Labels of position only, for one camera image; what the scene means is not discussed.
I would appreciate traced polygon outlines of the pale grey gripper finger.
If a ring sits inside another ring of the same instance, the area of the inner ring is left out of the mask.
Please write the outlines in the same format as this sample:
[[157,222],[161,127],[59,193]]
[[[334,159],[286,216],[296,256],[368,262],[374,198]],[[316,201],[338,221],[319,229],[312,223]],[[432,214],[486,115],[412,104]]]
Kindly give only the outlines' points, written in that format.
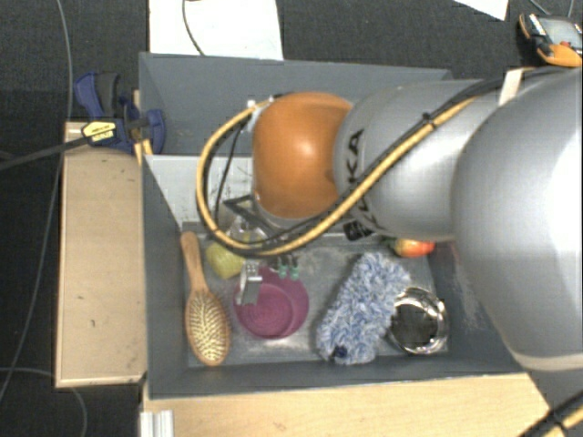
[[240,273],[240,305],[256,304],[261,284],[260,264],[245,262]]

